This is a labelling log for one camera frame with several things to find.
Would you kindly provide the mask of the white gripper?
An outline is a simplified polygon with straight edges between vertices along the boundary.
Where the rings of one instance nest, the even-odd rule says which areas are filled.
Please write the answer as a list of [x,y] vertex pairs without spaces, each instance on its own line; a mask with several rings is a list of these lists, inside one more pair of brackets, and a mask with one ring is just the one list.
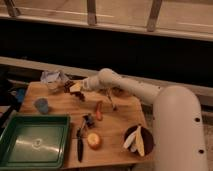
[[91,76],[82,80],[82,85],[80,82],[75,83],[69,88],[71,93],[80,92],[81,89],[85,91],[94,91],[100,88],[99,79],[97,76]]

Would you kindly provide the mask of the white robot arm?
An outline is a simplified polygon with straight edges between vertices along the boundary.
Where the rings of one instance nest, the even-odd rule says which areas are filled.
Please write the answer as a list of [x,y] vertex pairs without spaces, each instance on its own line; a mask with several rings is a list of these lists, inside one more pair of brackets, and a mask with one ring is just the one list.
[[209,171],[201,105],[180,85],[157,86],[123,77],[109,68],[80,80],[80,89],[118,87],[153,107],[155,171]]

